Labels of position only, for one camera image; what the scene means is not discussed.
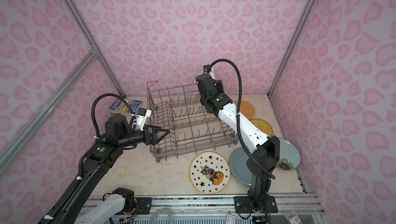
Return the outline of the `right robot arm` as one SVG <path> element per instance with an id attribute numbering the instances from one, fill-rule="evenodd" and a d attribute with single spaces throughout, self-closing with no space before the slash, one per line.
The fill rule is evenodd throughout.
<path id="1" fill-rule="evenodd" d="M 246 165 L 252 173 L 252 183 L 247 194 L 248 206 L 255 212 L 266 211 L 271 181 L 275 179 L 272 172 L 279 161 L 279 139 L 253 125 L 224 93 L 221 81 L 216 81 L 210 74 L 204 73 L 196 77 L 196 83 L 202 106 L 236 132 L 244 152 L 248 155 Z"/>

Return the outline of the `cat and stars plate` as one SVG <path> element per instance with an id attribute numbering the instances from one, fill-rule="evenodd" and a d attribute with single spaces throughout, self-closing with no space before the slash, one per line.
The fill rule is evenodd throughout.
<path id="1" fill-rule="evenodd" d="M 208 151 L 198 155 L 190 166 L 190 180 L 202 194 L 217 194 L 224 190 L 231 178 L 227 160 L 218 153 Z"/>

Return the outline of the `grey-blue plate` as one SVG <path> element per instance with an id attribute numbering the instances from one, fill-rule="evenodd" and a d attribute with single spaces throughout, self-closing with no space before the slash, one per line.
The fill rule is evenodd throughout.
<path id="1" fill-rule="evenodd" d="M 231 175 L 244 186 L 251 186 L 252 182 L 252 173 L 246 164 L 248 159 L 242 147 L 235 149 L 229 158 Z"/>

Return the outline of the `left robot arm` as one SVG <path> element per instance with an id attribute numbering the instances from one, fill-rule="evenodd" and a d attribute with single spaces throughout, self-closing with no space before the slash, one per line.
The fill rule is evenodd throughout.
<path id="1" fill-rule="evenodd" d="M 105 123 L 105 133 L 81 157 L 76 178 L 39 223 L 74 223 L 95 187 L 123 154 L 125 148 L 139 143 L 156 145 L 169 133 L 169 129 L 150 125 L 144 125 L 142 131 L 132 130 L 125 116 L 111 116 Z"/>

